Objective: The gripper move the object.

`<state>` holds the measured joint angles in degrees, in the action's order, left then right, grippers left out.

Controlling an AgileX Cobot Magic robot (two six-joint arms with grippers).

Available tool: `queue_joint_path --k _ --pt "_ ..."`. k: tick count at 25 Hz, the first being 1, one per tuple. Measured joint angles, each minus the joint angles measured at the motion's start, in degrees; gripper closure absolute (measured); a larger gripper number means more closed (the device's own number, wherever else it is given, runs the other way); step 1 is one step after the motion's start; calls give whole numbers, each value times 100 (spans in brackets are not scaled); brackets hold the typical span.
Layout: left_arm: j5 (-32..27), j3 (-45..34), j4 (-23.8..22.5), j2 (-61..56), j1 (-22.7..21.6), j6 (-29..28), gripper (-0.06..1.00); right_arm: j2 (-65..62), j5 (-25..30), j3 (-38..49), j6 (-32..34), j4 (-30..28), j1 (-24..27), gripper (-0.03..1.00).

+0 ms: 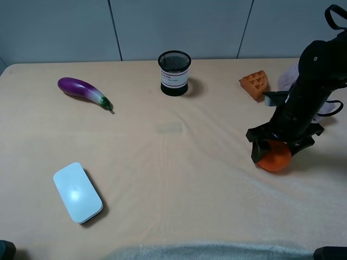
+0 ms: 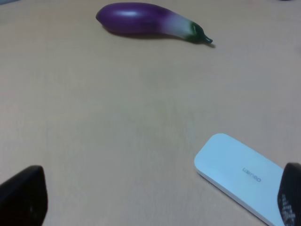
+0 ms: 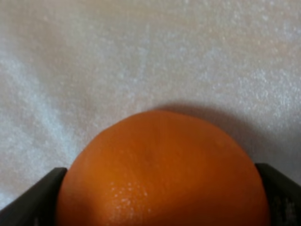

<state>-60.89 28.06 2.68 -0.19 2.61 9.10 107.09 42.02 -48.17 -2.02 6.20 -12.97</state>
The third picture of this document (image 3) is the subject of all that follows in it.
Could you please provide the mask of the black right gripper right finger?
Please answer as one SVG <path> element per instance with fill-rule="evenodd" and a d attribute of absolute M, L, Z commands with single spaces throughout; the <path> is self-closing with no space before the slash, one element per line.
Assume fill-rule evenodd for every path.
<path fill-rule="evenodd" d="M 257 163 L 271 214 L 272 226 L 301 224 L 301 186 L 266 163 Z"/>

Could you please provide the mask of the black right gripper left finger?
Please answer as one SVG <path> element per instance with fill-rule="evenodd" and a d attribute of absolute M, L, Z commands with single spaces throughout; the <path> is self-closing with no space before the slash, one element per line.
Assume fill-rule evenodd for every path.
<path fill-rule="evenodd" d="M 0 210 L 2 226 L 53 226 L 58 192 L 66 168 L 54 168 L 25 193 Z"/>

